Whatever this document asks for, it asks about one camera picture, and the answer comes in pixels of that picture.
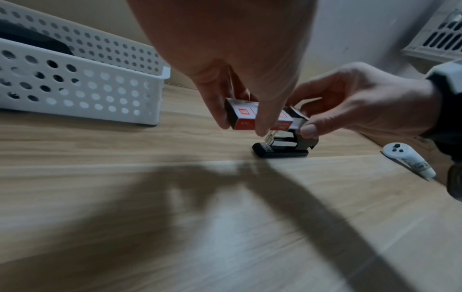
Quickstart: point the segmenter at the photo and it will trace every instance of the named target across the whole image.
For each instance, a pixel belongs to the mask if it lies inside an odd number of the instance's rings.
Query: white basket
[[[0,0],[0,19],[75,56],[0,39],[0,108],[157,125],[170,67],[153,47]]]
[[[462,59],[462,1],[445,1],[403,52],[438,63]]]

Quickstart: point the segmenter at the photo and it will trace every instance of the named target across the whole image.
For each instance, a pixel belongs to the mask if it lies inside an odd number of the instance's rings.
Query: white controller
[[[436,172],[411,146],[404,143],[390,143],[384,146],[384,155],[402,160],[424,178],[434,178]]]

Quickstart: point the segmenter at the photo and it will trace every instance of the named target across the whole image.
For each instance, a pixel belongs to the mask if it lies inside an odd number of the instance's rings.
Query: black sleeve
[[[462,163],[462,92],[453,93],[443,75],[432,74],[427,79],[439,89],[443,103],[436,126],[422,138],[433,140],[441,152]]]

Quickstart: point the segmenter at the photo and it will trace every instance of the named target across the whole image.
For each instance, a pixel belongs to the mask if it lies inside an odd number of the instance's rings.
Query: perforated basket
[[[436,63],[462,59],[462,1],[444,2],[403,52]]]
[[[153,47],[0,0],[0,19],[72,55],[0,39],[0,108],[157,125],[170,67]]]

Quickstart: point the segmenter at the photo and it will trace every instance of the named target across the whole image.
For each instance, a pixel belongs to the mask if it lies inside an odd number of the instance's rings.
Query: red logo
[[[248,111],[248,110],[245,110],[245,109],[239,109],[239,111],[241,112],[241,114],[250,115],[250,113],[249,113],[249,111]]]

